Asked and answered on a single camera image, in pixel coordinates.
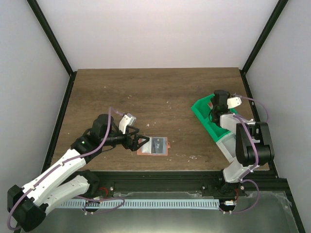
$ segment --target robotic arm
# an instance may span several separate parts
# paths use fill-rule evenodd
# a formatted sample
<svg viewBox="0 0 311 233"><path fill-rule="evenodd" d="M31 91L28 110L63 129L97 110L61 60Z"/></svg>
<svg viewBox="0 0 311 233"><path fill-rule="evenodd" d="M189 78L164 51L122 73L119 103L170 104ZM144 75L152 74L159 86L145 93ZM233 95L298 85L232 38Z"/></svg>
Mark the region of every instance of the robotic arm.
<svg viewBox="0 0 311 233"><path fill-rule="evenodd" d="M255 168L273 161L274 149L266 122L255 122L230 112L242 103L239 97L233 97L227 91L216 90L211 99L211 121L218 127L229 130L235 134L235 154L232 163L223 170L223 176L227 183L240 182L249 172Z"/></svg>
<svg viewBox="0 0 311 233"><path fill-rule="evenodd" d="M99 148L94 153L89 153L103 146L112 149L122 144L125 149L137 151L149 141L148 137L138 134L139 129L133 127L136 118L126 114L117 127L109 115L102 114L93 122L93 126L77 138L70 149L53 166L40 176L25 184L22 188L14 185L8 190L7 209L26 231L36 228L55 207L78 195L92 195L99 188L99 178L89 170L81 172L72 180L65 182L68 177L89 163L93 158L102 153Z"/></svg>

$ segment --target wooden table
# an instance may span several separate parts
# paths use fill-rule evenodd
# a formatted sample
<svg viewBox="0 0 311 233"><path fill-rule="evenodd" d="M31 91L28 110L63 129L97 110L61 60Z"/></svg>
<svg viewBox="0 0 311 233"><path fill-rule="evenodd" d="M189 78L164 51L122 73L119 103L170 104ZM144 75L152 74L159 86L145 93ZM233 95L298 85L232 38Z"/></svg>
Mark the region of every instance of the wooden table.
<svg viewBox="0 0 311 233"><path fill-rule="evenodd" d="M146 136L168 137L168 156L139 156L119 145L83 169L220 170L228 161L191 106L216 89L246 96L237 68L82 69L77 73L55 148L56 162L109 106L137 117ZM237 111L252 118L247 101ZM118 124L120 117L114 115Z"/></svg>

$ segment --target white vent grille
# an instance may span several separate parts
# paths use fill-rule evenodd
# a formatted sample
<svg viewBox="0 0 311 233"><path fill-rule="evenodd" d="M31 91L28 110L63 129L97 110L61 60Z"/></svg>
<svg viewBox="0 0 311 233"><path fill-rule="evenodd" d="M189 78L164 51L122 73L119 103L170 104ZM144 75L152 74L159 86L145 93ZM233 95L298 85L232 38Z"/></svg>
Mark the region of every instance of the white vent grille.
<svg viewBox="0 0 311 233"><path fill-rule="evenodd" d="M71 199L58 208L81 209L86 201L80 199ZM109 209L122 203L122 200L110 200L100 203L91 203L86 208ZM120 209L208 209L217 210L219 200L125 200L125 204Z"/></svg>

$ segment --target white wall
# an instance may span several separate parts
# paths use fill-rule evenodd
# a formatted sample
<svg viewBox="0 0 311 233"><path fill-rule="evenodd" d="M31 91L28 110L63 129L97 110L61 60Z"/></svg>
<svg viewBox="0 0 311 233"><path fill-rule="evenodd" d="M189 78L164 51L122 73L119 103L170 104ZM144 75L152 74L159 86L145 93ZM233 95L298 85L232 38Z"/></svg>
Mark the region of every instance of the white wall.
<svg viewBox="0 0 311 233"><path fill-rule="evenodd" d="M311 232L311 1L289 1L247 79L270 112L275 162Z"/></svg>
<svg viewBox="0 0 311 233"><path fill-rule="evenodd" d="M0 232L7 190L41 172L68 83L56 53L27 1L0 7Z"/></svg>
<svg viewBox="0 0 311 233"><path fill-rule="evenodd" d="M277 0L38 0L74 70L240 67Z"/></svg>

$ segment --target green plastic tray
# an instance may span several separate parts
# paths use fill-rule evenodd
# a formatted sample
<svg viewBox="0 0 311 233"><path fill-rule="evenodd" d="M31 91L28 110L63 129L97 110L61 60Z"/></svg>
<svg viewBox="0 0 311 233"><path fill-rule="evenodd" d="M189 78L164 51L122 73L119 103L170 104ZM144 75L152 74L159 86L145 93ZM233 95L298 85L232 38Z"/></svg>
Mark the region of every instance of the green plastic tray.
<svg viewBox="0 0 311 233"><path fill-rule="evenodd" d="M223 136L230 133L230 131L218 127L215 123L210 122L208 114L210 113L210 108L208 103L210 99L214 96L211 94L204 97L203 99L198 100L192 107L192 111L198 117L200 122L203 124L204 128L207 130L209 135L212 137L214 142L218 142Z"/></svg>

